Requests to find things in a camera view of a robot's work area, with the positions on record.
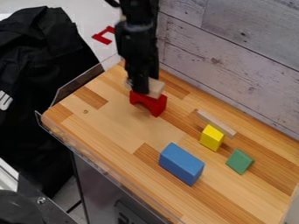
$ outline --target blue rectangular block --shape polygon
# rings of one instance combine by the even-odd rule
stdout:
[[[193,186],[205,168],[205,163],[170,143],[161,153],[159,164],[168,172]]]

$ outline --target red arch block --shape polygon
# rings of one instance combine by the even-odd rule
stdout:
[[[137,104],[138,102],[142,103],[144,106],[146,106],[149,109],[150,113],[153,116],[158,117],[166,109],[167,96],[161,94],[159,99],[154,99],[145,94],[138,94],[133,91],[130,91],[129,102],[133,105]]]

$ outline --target yellow cube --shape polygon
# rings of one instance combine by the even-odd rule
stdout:
[[[212,151],[217,151],[223,142],[224,134],[212,125],[207,125],[201,134],[200,143]]]

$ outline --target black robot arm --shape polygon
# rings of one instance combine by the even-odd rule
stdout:
[[[118,53],[126,60],[125,68],[133,91],[148,94],[149,77],[159,79],[156,47],[158,0],[105,0],[121,7],[126,21],[115,27]]]

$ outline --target wooden table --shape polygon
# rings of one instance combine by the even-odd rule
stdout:
[[[129,104],[125,78],[123,67],[114,66],[46,111],[44,125],[173,222],[279,223],[299,182],[297,141],[164,71],[168,107],[155,118]],[[218,152],[206,149],[198,142],[206,123],[196,109],[237,136],[226,138]],[[205,161],[195,186],[158,165],[170,142]],[[243,176],[226,166],[235,149],[255,159]]]

